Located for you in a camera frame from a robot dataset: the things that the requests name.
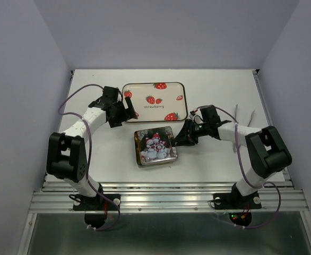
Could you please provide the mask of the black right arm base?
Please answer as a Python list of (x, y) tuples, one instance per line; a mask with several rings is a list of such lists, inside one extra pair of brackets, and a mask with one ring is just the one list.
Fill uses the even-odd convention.
[(215, 193), (211, 205), (216, 210), (261, 209), (262, 204), (258, 192), (243, 197), (239, 191), (229, 193)]

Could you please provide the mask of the aluminium table edge rail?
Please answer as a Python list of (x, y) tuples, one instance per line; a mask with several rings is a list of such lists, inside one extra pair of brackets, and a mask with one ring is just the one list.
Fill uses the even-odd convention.
[(268, 151), (266, 150), (268, 156), (264, 158), (264, 162), (269, 163), (269, 170), (275, 170), (275, 172), (271, 172), (270, 176), (273, 176), (276, 173), (284, 172), (286, 170), (286, 168), (292, 163), (292, 156), (279, 131), (273, 126), (272, 117), (261, 88), (258, 72), (259, 70), (253, 70), (253, 77), (261, 99), (265, 117), (269, 125), (269, 127), (264, 129), (264, 137), (267, 137), (267, 141), (271, 147)]

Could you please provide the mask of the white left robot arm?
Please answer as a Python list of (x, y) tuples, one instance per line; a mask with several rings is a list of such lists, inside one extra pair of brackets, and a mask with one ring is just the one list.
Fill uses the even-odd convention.
[(101, 97), (92, 101), (83, 115), (62, 113), (76, 116), (78, 120), (65, 131), (50, 135), (47, 152), (47, 173), (69, 183), (85, 197), (91, 209), (99, 209), (104, 198), (101, 184), (89, 175), (92, 135), (104, 124), (115, 128), (137, 118), (130, 97), (114, 87), (105, 86), (101, 90)]

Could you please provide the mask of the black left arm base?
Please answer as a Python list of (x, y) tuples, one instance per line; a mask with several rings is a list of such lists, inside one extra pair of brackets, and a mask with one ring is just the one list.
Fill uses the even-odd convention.
[(107, 200), (96, 197), (85, 197), (80, 194), (70, 194), (68, 196), (73, 201), (74, 211), (118, 211), (116, 203), (112, 204)]

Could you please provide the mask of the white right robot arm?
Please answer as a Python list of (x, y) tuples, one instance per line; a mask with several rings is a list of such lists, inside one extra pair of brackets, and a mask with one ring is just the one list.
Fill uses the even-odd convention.
[(242, 126), (235, 118), (223, 121), (218, 110), (226, 113), (214, 105), (191, 111), (174, 142), (177, 146), (194, 146), (200, 137), (210, 136), (234, 143), (242, 179), (232, 188), (230, 201), (233, 206), (242, 207), (272, 175), (291, 165), (292, 156), (275, 127)]

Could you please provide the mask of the steel tongs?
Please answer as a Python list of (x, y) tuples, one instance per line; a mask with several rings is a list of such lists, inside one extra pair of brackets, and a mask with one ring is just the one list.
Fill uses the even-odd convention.
[(245, 124), (247, 127), (250, 127), (253, 123), (255, 117), (255, 110), (245, 111), (240, 109), (239, 105), (235, 105), (234, 109), (234, 118), (241, 122), (241, 124)]

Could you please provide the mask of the strawberry print tray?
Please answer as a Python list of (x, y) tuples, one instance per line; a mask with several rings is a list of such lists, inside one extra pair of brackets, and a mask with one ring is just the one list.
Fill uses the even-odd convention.
[(182, 121), (187, 118), (185, 87), (180, 82), (129, 83), (123, 86), (130, 98), (136, 119), (133, 122)]

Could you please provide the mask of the aluminium front frame rail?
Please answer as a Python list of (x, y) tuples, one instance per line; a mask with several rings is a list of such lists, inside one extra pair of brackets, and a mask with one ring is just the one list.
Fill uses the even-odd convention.
[[(277, 182), (259, 190), (262, 212), (275, 211), (278, 197), (281, 211), (308, 211), (309, 204), (302, 190), (293, 188), (290, 181)], [(124, 214), (138, 213), (208, 213), (209, 202), (215, 193), (230, 192), (230, 182), (103, 182), (106, 194), (121, 195), (120, 210)], [(73, 213), (68, 197), (75, 190), (63, 181), (47, 181), (31, 198), (29, 212), (42, 214)]]

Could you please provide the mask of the gold tin lid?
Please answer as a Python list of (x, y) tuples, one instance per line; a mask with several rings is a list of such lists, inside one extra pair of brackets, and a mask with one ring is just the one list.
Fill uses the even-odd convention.
[(151, 160), (177, 160), (178, 152), (170, 126), (134, 132), (137, 165)]

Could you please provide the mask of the black gold cookie tin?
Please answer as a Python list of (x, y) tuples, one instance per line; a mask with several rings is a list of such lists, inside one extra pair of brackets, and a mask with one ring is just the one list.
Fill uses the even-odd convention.
[(162, 166), (162, 165), (168, 165), (168, 164), (172, 164), (176, 162), (176, 160), (151, 160), (149, 162), (141, 162), (140, 164), (138, 164), (139, 168), (146, 168), (146, 167), (156, 167), (156, 166)]

